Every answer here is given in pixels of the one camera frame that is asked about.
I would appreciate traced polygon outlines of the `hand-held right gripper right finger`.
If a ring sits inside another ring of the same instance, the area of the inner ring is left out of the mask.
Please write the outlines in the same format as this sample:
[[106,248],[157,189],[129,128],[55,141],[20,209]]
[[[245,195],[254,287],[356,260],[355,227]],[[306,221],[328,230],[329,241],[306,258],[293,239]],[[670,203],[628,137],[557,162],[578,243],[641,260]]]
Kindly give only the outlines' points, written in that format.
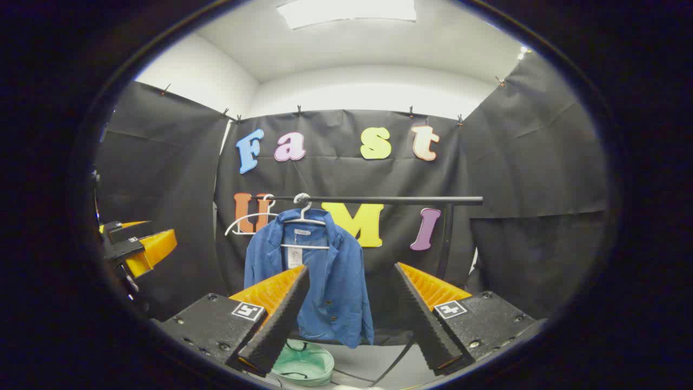
[[394,265],[394,286],[424,360],[450,375],[532,338],[544,325],[500,295],[472,295],[412,266]]

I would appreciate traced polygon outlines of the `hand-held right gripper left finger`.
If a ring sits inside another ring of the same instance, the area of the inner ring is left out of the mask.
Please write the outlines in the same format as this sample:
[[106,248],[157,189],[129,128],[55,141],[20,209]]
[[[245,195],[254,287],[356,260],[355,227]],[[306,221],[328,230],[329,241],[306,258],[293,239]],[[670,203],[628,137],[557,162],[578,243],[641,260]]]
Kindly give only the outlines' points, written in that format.
[[206,294],[158,326],[207,360],[263,377],[279,358],[309,287],[309,270],[300,265],[230,297]]

